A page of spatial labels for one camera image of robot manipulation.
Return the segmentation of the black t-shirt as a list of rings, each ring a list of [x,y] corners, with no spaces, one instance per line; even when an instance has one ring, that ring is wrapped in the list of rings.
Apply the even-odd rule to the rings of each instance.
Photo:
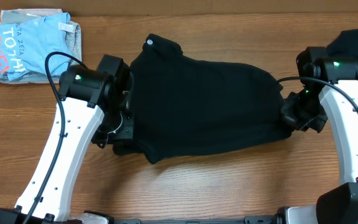
[[[154,164],[205,156],[289,138],[280,117],[282,86],[244,63],[194,60],[181,47],[147,36],[131,63],[133,140],[114,145],[119,156],[141,153]]]

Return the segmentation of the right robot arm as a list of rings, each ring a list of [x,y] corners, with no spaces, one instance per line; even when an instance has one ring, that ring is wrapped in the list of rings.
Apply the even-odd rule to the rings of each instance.
[[[290,93],[281,119],[294,130],[322,131],[329,123],[339,164],[339,186],[314,205],[278,209],[274,223],[358,223],[358,61],[307,47],[296,58],[303,84]]]

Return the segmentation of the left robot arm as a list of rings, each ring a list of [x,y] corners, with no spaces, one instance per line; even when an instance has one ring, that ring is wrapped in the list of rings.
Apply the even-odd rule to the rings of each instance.
[[[0,224],[114,223],[85,211],[70,215],[76,178],[88,146],[123,147],[133,139],[134,76],[122,58],[104,55],[96,70],[82,62],[60,76],[53,126],[36,170],[14,208],[0,208]]]

